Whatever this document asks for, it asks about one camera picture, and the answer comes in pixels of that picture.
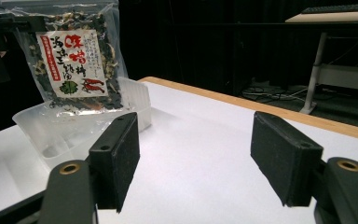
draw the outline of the floor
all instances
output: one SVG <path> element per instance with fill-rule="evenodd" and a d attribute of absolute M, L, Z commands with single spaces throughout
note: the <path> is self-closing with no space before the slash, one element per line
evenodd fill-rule
<path fill-rule="evenodd" d="M 304 105 L 307 86 L 292 86 L 288 90 L 270 86 L 268 82 L 257 83 L 242 91 L 240 97 L 266 105 L 300 111 Z M 313 102 L 312 116 L 358 126 L 358 90 L 332 86 L 318 86 Z"/>

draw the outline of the white table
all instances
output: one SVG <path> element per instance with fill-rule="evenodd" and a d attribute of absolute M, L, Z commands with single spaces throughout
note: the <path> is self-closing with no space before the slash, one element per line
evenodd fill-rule
<path fill-rule="evenodd" d="M 101 223 L 314 223 L 313 206 L 282 207 L 250 157 L 254 110 L 151 82 L 152 125 L 123 210 Z M 358 138 L 289 122 L 358 161 Z M 48 171 L 19 127 L 0 132 L 0 210 L 44 189 Z"/>

